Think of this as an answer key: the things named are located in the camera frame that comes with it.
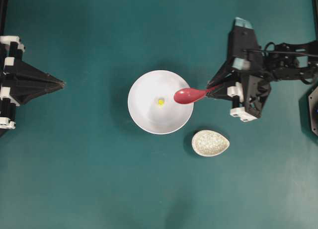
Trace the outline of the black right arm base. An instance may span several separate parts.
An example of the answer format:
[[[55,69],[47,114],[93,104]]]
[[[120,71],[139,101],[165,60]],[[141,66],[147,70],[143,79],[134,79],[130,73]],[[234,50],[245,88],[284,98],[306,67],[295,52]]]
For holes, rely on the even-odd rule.
[[[305,136],[318,140],[318,84],[311,86],[299,100],[301,129]]]

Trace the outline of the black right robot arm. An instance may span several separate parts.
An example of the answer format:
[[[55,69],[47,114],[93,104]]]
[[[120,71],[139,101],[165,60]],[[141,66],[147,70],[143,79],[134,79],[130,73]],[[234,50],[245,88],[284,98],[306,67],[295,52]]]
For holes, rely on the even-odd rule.
[[[207,97],[232,102],[230,115],[249,122],[261,117],[271,82],[318,78],[318,42],[274,44],[262,48],[251,23],[235,18],[228,36],[227,57],[208,82]]]

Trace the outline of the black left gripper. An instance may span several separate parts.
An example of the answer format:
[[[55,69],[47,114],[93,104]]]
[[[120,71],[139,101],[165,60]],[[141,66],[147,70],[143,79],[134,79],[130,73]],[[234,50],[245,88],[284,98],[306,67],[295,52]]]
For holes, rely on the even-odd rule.
[[[0,135],[16,127],[16,108],[37,97],[63,89],[65,83],[23,62],[25,46],[18,36],[0,37]],[[6,70],[13,67],[13,73]]]

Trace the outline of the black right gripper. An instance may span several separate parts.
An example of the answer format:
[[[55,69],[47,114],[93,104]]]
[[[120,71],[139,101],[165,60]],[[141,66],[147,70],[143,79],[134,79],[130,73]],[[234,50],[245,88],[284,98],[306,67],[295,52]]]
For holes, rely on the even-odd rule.
[[[271,92],[263,63],[251,23],[236,17],[228,38],[228,59],[208,82],[206,88],[213,89],[206,96],[232,99],[230,115],[241,121],[260,118]]]

